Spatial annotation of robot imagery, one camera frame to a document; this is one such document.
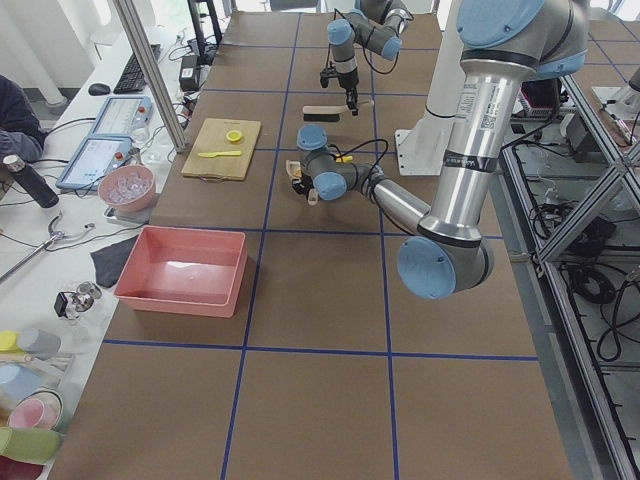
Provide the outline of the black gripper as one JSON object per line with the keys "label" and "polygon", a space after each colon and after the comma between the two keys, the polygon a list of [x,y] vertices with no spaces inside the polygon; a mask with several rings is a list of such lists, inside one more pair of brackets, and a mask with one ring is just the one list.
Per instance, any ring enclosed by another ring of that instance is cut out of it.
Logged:
{"label": "black gripper", "polygon": [[300,178],[293,178],[291,180],[291,186],[297,194],[304,196],[309,196],[315,189],[313,180],[308,175],[302,175]]}
{"label": "black gripper", "polygon": [[323,69],[320,72],[320,85],[322,88],[329,86],[331,79],[337,79],[339,86],[345,90],[346,106],[352,116],[359,115],[358,106],[358,92],[357,86],[359,83],[359,76],[357,70],[352,70],[347,73],[340,73],[335,69]]}

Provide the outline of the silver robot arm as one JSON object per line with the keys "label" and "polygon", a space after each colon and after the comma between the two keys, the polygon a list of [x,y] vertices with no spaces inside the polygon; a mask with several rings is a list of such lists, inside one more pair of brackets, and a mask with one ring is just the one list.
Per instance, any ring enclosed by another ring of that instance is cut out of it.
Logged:
{"label": "silver robot arm", "polygon": [[397,268],[413,294],[445,298],[490,275],[493,253],[479,218],[517,94],[524,82],[562,77],[583,66],[588,11],[585,1],[463,1],[453,7],[445,35],[460,47],[442,47],[440,57],[453,59],[464,78],[445,100],[452,129],[432,203],[387,178],[377,165],[338,162],[320,125],[299,129],[301,173],[321,199],[357,190],[410,232]]}
{"label": "silver robot arm", "polygon": [[346,107],[359,114],[359,75],[355,46],[385,60],[396,60],[402,47],[401,34],[414,19],[403,1],[356,1],[348,12],[337,12],[327,25],[328,54],[320,72],[320,84],[327,88],[336,79],[345,91]]}

